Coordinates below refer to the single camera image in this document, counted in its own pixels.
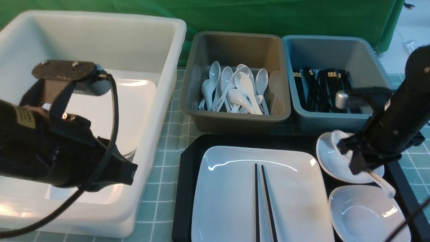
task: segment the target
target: black cable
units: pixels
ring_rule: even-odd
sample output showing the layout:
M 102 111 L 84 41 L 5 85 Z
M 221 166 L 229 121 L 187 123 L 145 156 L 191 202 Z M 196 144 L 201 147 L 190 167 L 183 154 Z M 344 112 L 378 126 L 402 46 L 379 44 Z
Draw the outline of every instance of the black cable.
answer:
M 100 176 L 100 174 L 108 164 L 109 160 L 111 159 L 112 152 L 114 151 L 115 143 L 117 141 L 118 126 L 119 126 L 117 86 L 111 74 L 107 74 L 107 79 L 111 84 L 112 104 L 114 107 L 114 120 L 113 120 L 114 123 L 112 127 L 112 134 L 111 134 L 111 140 L 109 142 L 109 145 L 107 146 L 107 149 L 106 149 L 106 152 L 104 153 L 103 158 L 101 159 L 97 167 L 94 169 L 93 173 L 87 178 L 87 180 L 84 182 L 82 187 L 80 187 L 72 196 L 70 196 L 70 198 L 68 198 L 60 207 L 55 209 L 55 211 L 53 211 L 51 214 L 49 214 L 48 216 L 44 217 L 40 221 L 35 222 L 34 224 L 31 224 L 27 227 L 20 228 L 17 230 L 0 232 L 0 239 L 17 237 L 17 236 L 35 231 L 45 226 L 46 224 L 50 223 L 52 220 L 60 216 L 66 209 L 68 209 Z
M 394 239 L 394 237 L 409 223 L 411 223 L 415 217 L 422 211 L 424 210 L 424 208 L 429 205 L 430 203 L 430 196 L 427 197 L 426 201 L 421 204 L 421 206 L 415 210 L 413 213 L 411 213 L 411 215 L 409 215 L 409 217 L 407 217 L 405 219 L 405 221 L 403 221 L 403 223 L 401 223 L 393 232 L 391 232 L 390 236 L 387 237 L 387 239 L 385 240 L 385 242 L 390 242 L 391 240 Z

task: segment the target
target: plastic container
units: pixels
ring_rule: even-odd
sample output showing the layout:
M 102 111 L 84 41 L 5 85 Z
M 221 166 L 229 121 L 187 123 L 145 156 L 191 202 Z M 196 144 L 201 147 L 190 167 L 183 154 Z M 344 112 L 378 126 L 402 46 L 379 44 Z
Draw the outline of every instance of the plastic container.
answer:
M 351 74 L 352 88 L 388 87 L 388 76 L 369 43 L 354 37 L 313 35 L 289 35 L 283 41 L 291 98 L 298 113 L 300 131 L 320 134 L 332 130 L 356 132 L 362 129 L 372 113 L 370 107 L 362 108 L 363 114 L 304 110 L 300 105 L 293 69 L 343 69 Z
M 133 162 L 139 165 L 133 185 L 116 184 L 99 192 L 86 192 L 40 230 L 117 238 L 133 232 L 140 195 L 154 162 L 175 87 L 176 66 L 185 32 L 186 24 L 180 19 L 59 11 L 25 12 L 0 32 L 0 99 L 19 104 L 22 95 L 37 81 L 31 71 L 43 60 L 91 61 L 113 75 L 118 92 L 127 90 L 132 94 L 128 95 L 133 99 L 128 105 L 123 105 L 127 99 L 119 100 L 118 137 L 124 133 L 122 123 L 128 123 L 121 121 L 127 119 L 121 113 L 129 112 L 132 118 L 140 117 L 139 126 L 133 131 L 135 136 L 129 138 L 136 142 Z M 118 93 L 119 97 L 126 94 L 129 93 Z M 80 109 L 86 112 L 91 106 L 97 108 L 102 105 L 101 99 L 97 99 L 97 103 L 80 105 Z M 75 111 L 80 114 L 79 106 Z M 99 133 L 103 138 L 109 138 L 95 130 L 101 127 L 96 123 L 91 126 L 94 135 Z M 106 133 L 111 132 L 112 127 L 109 128 Z M 0 186 L 3 208 L 0 227 L 14 229 L 39 221 L 76 190 L 10 177 L 0 177 Z
M 289 87 L 281 38 L 268 34 L 230 32 L 201 32 L 194 39 L 184 75 L 179 107 L 190 115 L 197 129 L 218 133 L 268 133 L 276 123 L 286 120 L 291 113 Z M 256 76 L 258 69 L 269 73 L 269 86 L 264 98 L 270 115 L 236 114 L 198 110 L 202 100 L 201 86 L 208 78 L 209 67 L 218 61 L 221 67 L 245 64 Z M 273 102 L 275 94 L 278 102 Z

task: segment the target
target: white spoon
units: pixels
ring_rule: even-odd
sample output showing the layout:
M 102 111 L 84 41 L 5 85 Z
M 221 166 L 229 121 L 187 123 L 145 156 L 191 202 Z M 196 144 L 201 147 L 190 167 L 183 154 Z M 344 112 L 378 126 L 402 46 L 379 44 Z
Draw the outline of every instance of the white spoon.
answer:
M 199 104 L 199 110 L 205 110 L 205 104 L 206 104 L 206 101 L 205 101 L 205 98 L 203 98 Z
M 218 83 L 221 79 L 221 66 L 219 65 L 219 62 L 214 61 L 212 63 L 211 68 L 209 69 L 209 79 L 216 84 L 214 102 L 217 102 L 221 96 L 221 90 L 219 90 L 218 87 Z
M 278 103 L 278 99 L 281 96 L 281 72 L 280 71 L 273 71 L 269 78 L 269 91 L 273 93 L 273 102 L 270 106 L 270 113 L 275 113 L 276 105 Z
M 347 133 L 340 130 L 334 130 L 332 132 L 333 147 L 335 148 L 336 152 L 341 155 L 341 158 L 345 162 L 349 163 L 352 158 L 352 151 L 348 151 L 345 155 L 342 155 L 338 148 L 339 141 L 348 137 L 349 135 Z M 363 172 L 366 172 L 373 179 L 373 181 L 376 182 L 376 184 L 378 184 L 382 189 L 384 189 L 388 193 L 388 197 L 390 199 L 392 199 L 396 195 L 396 190 L 394 189 L 394 187 L 390 185 L 386 180 L 384 180 L 384 178 L 376 174 L 374 171 L 370 169 L 365 169 Z
M 255 114 L 254 108 L 248 102 L 246 96 L 238 89 L 228 91 L 228 99 L 231 103 L 238 104 L 248 110 L 249 113 Z
M 224 90 L 222 91 L 222 94 L 221 94 L 221 97 L 220 97 L 220 99 L 213 105 L 213 107 L 212 107 L 212 110 L 213 111 L 216 111 L 216 112 L 219 112 L 219 110 L 221 110 L 221 107 L 222 107 L 222 105 L 224 104 L 224 102 L 226 101 L 226 99 L 227 99 L 227 93 L 228 93 L 228 91 L 230 90 L 230 89 L 232 89 L 232 88 L 235 88 L 236 87 L 236 85 L 235 85 L 235 83 L 234 83 L 234 76 L 235 75 L 238 75 L 238 73 L 239 73 L 239 71 L 241 71 L 241 70 L 243 70 L 243 71 L 246 71 L 246 69 L 245 69 L 245 67 L 243 67 L 243 68 L 240 68 L 240 69 L 238 69 L 238 70 L 236 70 L 231 76 L 230 76 L 230 79 L 228 80 L 228 82 L 227 82 L 227 85 L 226 85 L 226 87 L 224 88 Z M 228 72 L 228 70 L 226 70 L 225 72 L 224 72 L 224 74 L 225 75 L 229 75 L 230 74 L 230 72 Z
M 255 97 L 255 99 L 257 100 L 258 105 L 261 104 L 261 102 L 263 101 L 263 96 L 262 95 L 258 95 Z M 233 108 L 231 109 L 232 113 L 248 113 L 248 110 L 246 110 L 246 108 L 244 107 L 240 107 L 240 105 L 233 105 Z
M 258 72 L 257 77 L 255 79 L 255 89 L 257 90 L 258 95 L 263 96 L 262 106 L 264 115 L 269 115 L 269 108 L 267 107 L 266 100 L 264 99 L 264 92 L 266 91 L 268 84 L 269 75 L 267 73 L 267 70 L 263 68 Z
M 215 91 L 215 88 L 216 88 L 215 82 L 212 82 L 210 79 L 207 79 L 206 81 L 203 82 L 202 94 L 203 94 L 203 97 L 205 97 L 206 106 L 208 110 L 211 110 L 212 108 L 212 101 L 213 101 L 212 95 Z
M 226 68 L 224 68 L 221 72 L 221 80 L 219 82 L 219 89 L 220 89 L 220 93 L 219 93 L 219 98 L 216 100 L 216 102 L 221 98 L 221 94 L 224 93 L 225 88 L 227 87 L 228 81 L 230 80 L 231 76 L 233 75 L 233 70 L 231 69 L 230 66 L 227 66 Z M 224 105 L 225 108 L 227 110 L 227 112 L 231 111 L 231 104 L 228 102 L 227 99 L 225 99 L 224 101 Z
M 260 107 L 258 106 L 257 100 L 255 99 L 252 80 L 248 77 L 248 75 L 243 72 L 239 72 L 237 75 L 234 76 L 234 84 L 236 85 L 237 89 L 242 91 L 249 98 L 255 114 L 263 115 L 263 113 L 260 110 Z
M 242 69 L 241 72 L 245 73 L 251 79 L 252 87 L 254 88 L 254 96 L 256 96 L 257 90 L 255 89 L 255 79 L 254 79 L 254 75 L 252 74 L 251 69 L 249 69 L 249 67 L 244 65 L 244 64 L 239 64 L 236 68 L 236 71 L 241 69 L 241 68 L 245 68 L 245 69 Z

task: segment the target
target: green cloth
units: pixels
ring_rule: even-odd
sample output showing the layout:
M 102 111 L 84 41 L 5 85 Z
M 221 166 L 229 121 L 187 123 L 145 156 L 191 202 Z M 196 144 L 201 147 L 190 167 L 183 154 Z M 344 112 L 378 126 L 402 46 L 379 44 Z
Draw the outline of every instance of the green cloth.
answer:
M 0 0 L 0 29 L 31 10 L 120 12 L 183 19 L 186 65 L 200 31 L 355 36 L 388 49 L 404 0 Z

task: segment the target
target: white plastic bin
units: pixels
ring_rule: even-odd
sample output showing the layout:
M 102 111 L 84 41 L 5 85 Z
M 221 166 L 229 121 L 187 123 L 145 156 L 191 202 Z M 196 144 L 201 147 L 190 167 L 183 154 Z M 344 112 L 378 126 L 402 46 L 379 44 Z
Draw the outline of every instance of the white plastic bin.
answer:
M 46 59 L 91 61 L 110 69 L 117 82 L 153 83 L 148 85 L 152 87 L 151 95 L 137 100 L 147 110 L 135 132 L 133 162 L 139 167 L 133 185 L 85 193 L 42 231 L 117 238 L 132 233 L 175 86 L 185 32 L 185 22 L 180 19 L 58 11 L 25 12 L 0 32 L 0 99 L 5 101 L 19 103 L 36 82 L 31 75 L 33 67 Z M 7 177 L 0 177 L 0 186 L 0 227 L 15 229 L 45 217 L 73 192 Z

